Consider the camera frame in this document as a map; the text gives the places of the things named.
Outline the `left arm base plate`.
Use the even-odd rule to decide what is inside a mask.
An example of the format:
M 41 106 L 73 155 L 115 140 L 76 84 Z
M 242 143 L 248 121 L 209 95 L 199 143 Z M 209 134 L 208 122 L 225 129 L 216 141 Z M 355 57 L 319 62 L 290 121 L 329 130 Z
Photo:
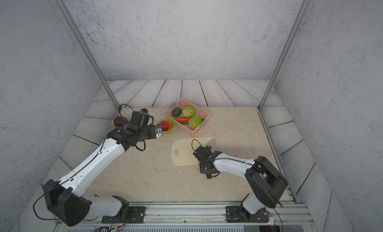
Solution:
M 103 224 L 141 224 L 144 221 L 146 207 L 124 206 L 115 216 L 104 216 Z

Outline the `cleaver knife black handle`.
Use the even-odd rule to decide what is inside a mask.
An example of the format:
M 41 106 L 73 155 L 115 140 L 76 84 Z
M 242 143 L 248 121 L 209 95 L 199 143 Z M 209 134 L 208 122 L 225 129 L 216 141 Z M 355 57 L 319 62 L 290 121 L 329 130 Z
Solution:
M 217 147 L 216 147 L 216 141 L 215 141 L 215 139 L 211 139 L 211 140 L 209 140 L 209 141 L 206 143 L 205 148 L 206 148 L 207 150 L 209 150 L 211 153 L 213 153 L 214 151 L 216 151 L 216 150 L 217 150 Z

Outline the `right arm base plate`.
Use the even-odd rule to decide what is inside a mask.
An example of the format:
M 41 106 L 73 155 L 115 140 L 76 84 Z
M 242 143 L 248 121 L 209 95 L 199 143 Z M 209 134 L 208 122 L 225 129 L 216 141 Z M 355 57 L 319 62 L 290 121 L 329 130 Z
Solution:
M 225 221 L 228 223 L 269 223 L 269 212 L 265 207 L 254 214 L 243 206 L 226 206 L 225 211 Z

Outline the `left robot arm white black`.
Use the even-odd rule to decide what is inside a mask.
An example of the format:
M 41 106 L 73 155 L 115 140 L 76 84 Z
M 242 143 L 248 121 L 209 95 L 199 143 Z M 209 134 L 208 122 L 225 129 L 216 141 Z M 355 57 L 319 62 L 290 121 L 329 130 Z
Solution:
M 103 143 L 80 165 L 58 181 L 48 180 L 43 185 L 47 209 L 69 227 L 92 217 L 102 217 L 105 223 L 127 222 L 130 213 L 125 199 L 119 196 L 86 199 L 84 194 L 97 176 L 130 147 L 161 137 L 162 128 L 154 124 L 147 109 L 132 112 L 131 119 L 109 132 Z

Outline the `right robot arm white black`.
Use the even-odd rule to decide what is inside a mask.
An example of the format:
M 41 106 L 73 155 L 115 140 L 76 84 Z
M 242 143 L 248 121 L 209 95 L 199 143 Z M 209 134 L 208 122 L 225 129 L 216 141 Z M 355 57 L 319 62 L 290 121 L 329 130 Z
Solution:
M 250 215 L 261 212 L 265 207 L 274 209 L 288 186 L 287 179 L 263 156 L 254 160 L 240 159 L 201 147 L 193 155 L 198 161 L 200 173 L 208 179 L 223 172 L 248 182 L 252 193 L 245 197 L 241 206 Z

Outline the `cream plastic cutting board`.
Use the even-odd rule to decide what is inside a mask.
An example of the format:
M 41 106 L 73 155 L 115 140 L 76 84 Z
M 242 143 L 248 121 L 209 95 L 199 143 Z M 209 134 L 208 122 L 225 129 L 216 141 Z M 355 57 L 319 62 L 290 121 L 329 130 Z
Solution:
M 194 157 L 193 152 L 200 144 L 206 146 L 206 143 L 213 138 L 188 138 L 176 140 L 172 144 L 171 157 L 175 166 L 195 166 L 198 160 Z

